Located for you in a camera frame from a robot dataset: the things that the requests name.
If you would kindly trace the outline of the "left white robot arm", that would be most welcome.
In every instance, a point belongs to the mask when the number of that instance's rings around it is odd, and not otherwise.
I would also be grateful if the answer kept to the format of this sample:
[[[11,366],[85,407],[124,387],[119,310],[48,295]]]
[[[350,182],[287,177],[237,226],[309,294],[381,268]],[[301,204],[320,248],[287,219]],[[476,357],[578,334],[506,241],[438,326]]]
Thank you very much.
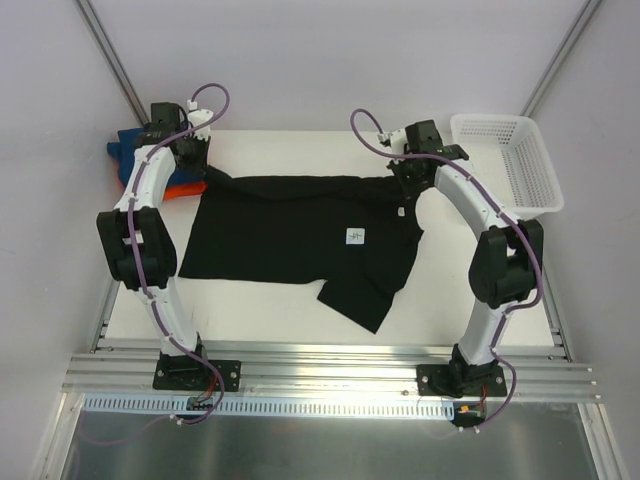
[[[213,117],[189,100],[187,108],[154,103],[152,118],[134,142],[132,171],[115,207],[98,214],[96,224],[114,280],[145,305],[161,342],[161,353],[183,356],[176,377],[188,388],[203,386],[209,363],[194,353],[199,335],[185,314],[175,276],[176,248],[160,214],[170,178],[179,171],[192,182],[204,175]]]

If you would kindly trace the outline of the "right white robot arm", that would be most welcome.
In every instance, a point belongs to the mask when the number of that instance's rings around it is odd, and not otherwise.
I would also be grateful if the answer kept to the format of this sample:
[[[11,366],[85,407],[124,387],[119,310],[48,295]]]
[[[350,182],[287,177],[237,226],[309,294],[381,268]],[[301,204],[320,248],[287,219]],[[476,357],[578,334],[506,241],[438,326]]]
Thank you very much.
[[[388,167],[406,196],[436,188],[477,240],[468,271],[475,302],[467,328],[448,364],[424,367],[421,382],[432,395],[479,395],[502,373],[496,348],[511,313],[540,293],[543,228],[500,205],[477,178],[468,154],[457,144],[443,143],[434,121],[381,133],[378,139],[392,153]]]

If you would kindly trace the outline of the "black t shirt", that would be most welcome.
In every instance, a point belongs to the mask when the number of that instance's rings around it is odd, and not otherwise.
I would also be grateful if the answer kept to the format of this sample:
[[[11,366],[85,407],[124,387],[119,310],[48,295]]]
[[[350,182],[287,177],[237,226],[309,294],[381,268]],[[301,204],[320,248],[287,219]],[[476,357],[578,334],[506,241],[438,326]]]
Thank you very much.
[[[208,167],[179,275],[322,281],[319,302],[377,332],[423,231],[393,176],[250,176]]]

